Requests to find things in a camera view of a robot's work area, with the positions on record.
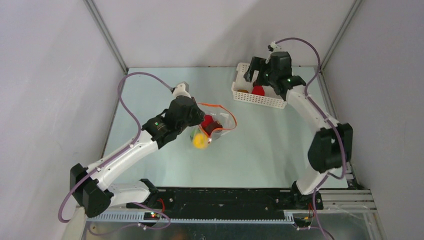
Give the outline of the green toy watermelon ball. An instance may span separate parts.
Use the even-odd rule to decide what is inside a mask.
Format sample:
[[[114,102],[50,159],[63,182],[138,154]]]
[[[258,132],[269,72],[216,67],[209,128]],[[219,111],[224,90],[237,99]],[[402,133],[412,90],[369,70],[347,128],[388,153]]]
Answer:
[[[190,133],[190,139],[193,140],[194,137],[200,132],[200,130],[198,128],[193,128],[191,133]]]

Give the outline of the red toy wax apple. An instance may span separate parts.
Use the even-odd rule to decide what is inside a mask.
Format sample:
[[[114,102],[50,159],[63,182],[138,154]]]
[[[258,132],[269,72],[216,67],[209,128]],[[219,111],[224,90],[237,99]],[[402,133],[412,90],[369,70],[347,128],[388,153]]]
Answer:
[[[257,95],[257,96],[265,96],[266,95],[265,94],[265,90],[264,90],[264,88],[262,86],[254,86],[252,88],[251,93],[253,95]]]

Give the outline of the dark maroon toy fig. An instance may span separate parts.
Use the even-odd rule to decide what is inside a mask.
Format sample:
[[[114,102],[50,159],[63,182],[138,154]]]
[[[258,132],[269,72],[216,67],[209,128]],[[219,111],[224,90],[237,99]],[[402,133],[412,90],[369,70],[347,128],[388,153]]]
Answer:
[[[218,120],[215,120],[213,123],[207,126],[205,131],[210,136],[215,130],[220,130],[222,128],[223,126],[221,125],[221,123]]]

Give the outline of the yellow green toy mango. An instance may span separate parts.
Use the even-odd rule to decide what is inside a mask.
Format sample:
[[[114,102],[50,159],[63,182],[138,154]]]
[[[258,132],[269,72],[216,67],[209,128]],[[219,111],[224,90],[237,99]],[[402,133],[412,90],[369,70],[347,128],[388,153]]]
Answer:
[[[203,133],[195,133],[192,138],[192,144],[197,149],[205,149],[209,145],[209,138]]]

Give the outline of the clear zip bag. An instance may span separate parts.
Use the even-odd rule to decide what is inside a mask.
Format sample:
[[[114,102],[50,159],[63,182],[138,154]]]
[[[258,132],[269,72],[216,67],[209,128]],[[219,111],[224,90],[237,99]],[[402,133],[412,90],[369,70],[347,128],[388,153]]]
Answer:
[[[204,117],[200,124],[191,127],[190,141],[195,148],[206,149],[211,142],[237,127],[234,114],[222,105],[202,102],[197,105]]]

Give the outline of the brown toy kiwi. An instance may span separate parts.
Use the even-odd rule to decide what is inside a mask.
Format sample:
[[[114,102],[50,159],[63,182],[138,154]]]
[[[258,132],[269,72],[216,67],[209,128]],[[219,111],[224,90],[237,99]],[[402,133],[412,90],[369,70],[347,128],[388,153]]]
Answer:
[[[238,89],[237,92],[249,94],[249,91],[245,89]]]

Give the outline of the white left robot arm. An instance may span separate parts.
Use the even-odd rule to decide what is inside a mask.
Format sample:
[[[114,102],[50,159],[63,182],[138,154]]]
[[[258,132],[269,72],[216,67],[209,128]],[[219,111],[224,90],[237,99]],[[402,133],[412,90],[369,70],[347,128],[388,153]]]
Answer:
[[[149,119],[137,135],[120,149],[88,167],[76,164],[70,170],[70,191],[89,218],[111,206],[140,203],[153,208],[158,202],[154,185],[148,180],[113,184],[113,181],[142,158],[174,141],[187,127],[199,125],[205,113],[195,99],[177,96],[169,108]]]

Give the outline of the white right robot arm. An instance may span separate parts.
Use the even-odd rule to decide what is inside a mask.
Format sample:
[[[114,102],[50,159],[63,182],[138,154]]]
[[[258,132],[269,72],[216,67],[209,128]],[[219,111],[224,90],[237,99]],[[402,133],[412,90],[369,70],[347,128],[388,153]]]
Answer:
[[[304,209],[311,202],[310,194],[317,192],[327,178],[345,177],[352,153],[353,128],[319,107],[308,92],[308,84],[293,74],[292,58],[286,51],[274,51],[268,58],[252,57],[243,77],[255,87],[272,88],[305,120],[313,134],[306,174],[295,182],[298,191],[290,196],[295,208]]]

